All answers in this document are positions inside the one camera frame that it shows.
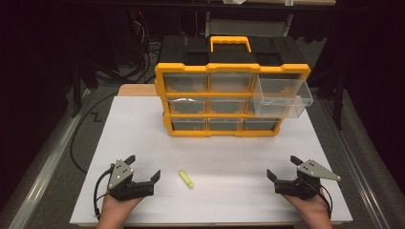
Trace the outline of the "white table board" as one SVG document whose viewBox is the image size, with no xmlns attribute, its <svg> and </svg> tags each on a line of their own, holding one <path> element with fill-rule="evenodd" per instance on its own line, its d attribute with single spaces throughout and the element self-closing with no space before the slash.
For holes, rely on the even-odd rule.
<svg viewBox="0 0 405 229">
<path fill-rule="evenodd" d="M 307 114 L 287 119 L 273 137 L 172 137 L 162 125 L 156 96 L 117 96 L 78 196 L 71 222 L 93 226 L 93 195 L 103 194 L 100 175 L 117 159 L 135 155 L 134 179 L 160 171 L 155 193 L 128 219 L 133 226 L 218 226 L 294 224 L 295 209 L 275 194 L 270 170 L 292 180 L 291 156 L 329 164 Z M 189 188 L 179 175 L 194 183 Z"/>
</svg>

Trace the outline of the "group of clear cabinet drawers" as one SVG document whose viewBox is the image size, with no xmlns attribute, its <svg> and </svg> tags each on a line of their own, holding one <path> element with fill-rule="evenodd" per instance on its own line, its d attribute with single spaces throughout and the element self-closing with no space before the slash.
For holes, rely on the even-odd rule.
<svg viewBox="0 0 405 229">
<path fill-rule="evenodd" d="M 277 118 L 254 115 L 253 73 L 165 73 L 174 131 L 273 131 Z"/>
</svg>

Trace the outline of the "aluminium rail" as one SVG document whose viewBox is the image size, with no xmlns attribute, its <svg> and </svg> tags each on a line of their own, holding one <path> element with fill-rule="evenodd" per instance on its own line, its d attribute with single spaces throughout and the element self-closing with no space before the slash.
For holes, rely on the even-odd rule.
<svg viewBox="0 0 405 229">
<path fill-rule="evenodd" d="M 73 91 L 67 93 L 68 108 L 18 183 L 5 209 L 0 213 L 0 229 L 24 229 L 26 227 L 64 156 L 81 118 L 82 110 L 88 107 L 93 95 L 92 90 L 84 90 L 79 96 L 82 107 L 73 117 Z"/>
<path fill-rule="evenodd" d="M 337 134 L 337 139 L 340 146 L 343 148 L 343 154 L 346 164 L 349 166 L 348 171 L 351 173 L 353 182 L 355 183 L 356 189 L 362 198 L 362 201 L 368 211 L 369 216 L 373 222 L 376 229 L 390 229 L 390 226 L 381 211 L 379 203 L 375 198 L 375 194 L 370 186 L 366 177 L 361 171 L 358 162 L 355 159 L 352 149 L 350 148 L 348 140 L 345 138 L 343 131 L 339 130 L 337 124 L 333 120 L 332 109 L 330 103 L 321 99 L 319 101 L 322 110 L 326 113 L 330 125 L 332 126 L 334 132 Z"/>
</svg>

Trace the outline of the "black stand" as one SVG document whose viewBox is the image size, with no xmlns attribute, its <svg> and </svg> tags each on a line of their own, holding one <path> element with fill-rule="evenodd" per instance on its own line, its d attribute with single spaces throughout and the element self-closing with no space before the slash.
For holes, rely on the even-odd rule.
<svg viewBox="0 0 405 229">
<path fill-rule="evenodd" d="M 89 59 L 78 59 L 73 66 L 73 112 L 72 117 L 76 117 L 82 107 L 81 83 L 87 89 L 96 90 L 98 81 L 96 79 L 95 63 Z"/>
</svg>

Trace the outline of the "person's right hand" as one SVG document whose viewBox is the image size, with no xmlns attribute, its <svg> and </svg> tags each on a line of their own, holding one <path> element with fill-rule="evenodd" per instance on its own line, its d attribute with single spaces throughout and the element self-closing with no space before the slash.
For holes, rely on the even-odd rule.
<svg viewBox="0 0 405 229">
<path fill-rule="evenodd" d="M 307 200 L 288 195 L 283 195 L 283 198 L 298 211 L 305 222 L 330 219 L 327 204 L 319 196 Z"/>
</svg>

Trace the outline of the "grey metal shelf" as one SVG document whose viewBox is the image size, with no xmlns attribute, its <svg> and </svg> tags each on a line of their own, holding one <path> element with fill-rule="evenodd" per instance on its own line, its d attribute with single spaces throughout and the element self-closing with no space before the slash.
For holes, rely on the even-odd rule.
<svg viewBox="0 0 405 229">
<path fill-rule="evenodd" d="M 283 19 L 239 20 L 215 18 L 211 12 L 205 17 L 205 35 L 287 36 L 293 15 Z"/>
</svg>

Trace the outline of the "clear plastic drawer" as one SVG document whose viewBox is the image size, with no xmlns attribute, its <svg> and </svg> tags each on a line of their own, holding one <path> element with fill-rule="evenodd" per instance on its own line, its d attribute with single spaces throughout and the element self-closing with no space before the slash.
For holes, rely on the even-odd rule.
<svg viewBox="0 0 405 229">
<path fill-rule="evenodd" d="M 305 80 L 259 77 L 252 103 L 257 117 L 298 118 L 313 98 Z"/>
</svg>

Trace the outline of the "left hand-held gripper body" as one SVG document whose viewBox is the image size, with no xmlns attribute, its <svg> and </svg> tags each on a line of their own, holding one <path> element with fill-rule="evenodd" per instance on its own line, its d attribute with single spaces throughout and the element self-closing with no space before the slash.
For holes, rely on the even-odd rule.
<svg viewBox="0 0 405 229">
<path fill-rule="evenodd" d="M 109 195 L 119 201 L 153 196 L 155 184 L 150 180 L 134 182 L 133 175 L 134 169 L 131 165 L 118 159 L 113 165 L 113 171 L 107 184 Z"/>
</svg>

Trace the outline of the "yellow black drawer cabinet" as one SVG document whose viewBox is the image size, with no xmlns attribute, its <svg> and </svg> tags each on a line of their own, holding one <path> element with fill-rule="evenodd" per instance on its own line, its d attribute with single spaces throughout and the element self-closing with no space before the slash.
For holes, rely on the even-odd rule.
<svg viewBox="0 0 405 229">
<path fill-rule="evenodd" d="M 280 131 L 285 118 L 273 131 L 174 131 L 171 126 L 167 97 L 162 76 L 165 73 L 253 73 L 256 82 L 259 77 L 271 79 L 301 79 L 307 82 L 309 64 L 290 37 L 249 37 L 251 52 L 245 45 L 215 44 L 210 50 L 210 37 L 188 38 L 166 36 L 160 48 L 155 67 L 155 87 L 161 99 L 162 121 L 171 136 L 214 136 L 232 135 L 240 137 L 274 136 Z"/>
</svg>

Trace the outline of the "small yellow plastic stick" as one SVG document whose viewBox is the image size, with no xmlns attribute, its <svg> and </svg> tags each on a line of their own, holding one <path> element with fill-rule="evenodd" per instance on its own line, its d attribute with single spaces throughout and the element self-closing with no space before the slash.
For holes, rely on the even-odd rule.
<svg viewBox="0 0 405 229">
<path fill-rule="evenodd" d="M 194 187 L 194 183 L 184 170 L 179 170 L 179 175 L 189 188 Z"/>
</svg>

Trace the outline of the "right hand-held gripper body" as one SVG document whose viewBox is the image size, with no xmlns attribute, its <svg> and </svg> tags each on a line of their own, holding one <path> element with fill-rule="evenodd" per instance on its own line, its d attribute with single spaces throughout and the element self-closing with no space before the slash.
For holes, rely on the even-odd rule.
<svg viewBox="0 0 405 229">
<path fill-rule="evenodd" d="M 313 198 L 320 193 L 322 187 L 321 178 L 335 181 L 341 180 L 339 175 L 315 160 L 309 159 L 296 166 L 296 179 L 282 180 L 277 177 L 274 182 L 275 193 L 298 197 L 303 200 Z"/>
</svg>

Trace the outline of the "person's left hand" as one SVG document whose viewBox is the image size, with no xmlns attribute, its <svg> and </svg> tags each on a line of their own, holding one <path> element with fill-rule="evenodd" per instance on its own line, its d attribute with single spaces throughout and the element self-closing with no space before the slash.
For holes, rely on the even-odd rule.
<svg viewBox="0 0 405 229">
<path fill-rule="evenodd" d="M 142 201 L 143 198 L 119 201 L 111 195 L 106 195 L 103 199 L 100 218 L 111 219 L 114 221 L 125 221 Z"/>
</svg>

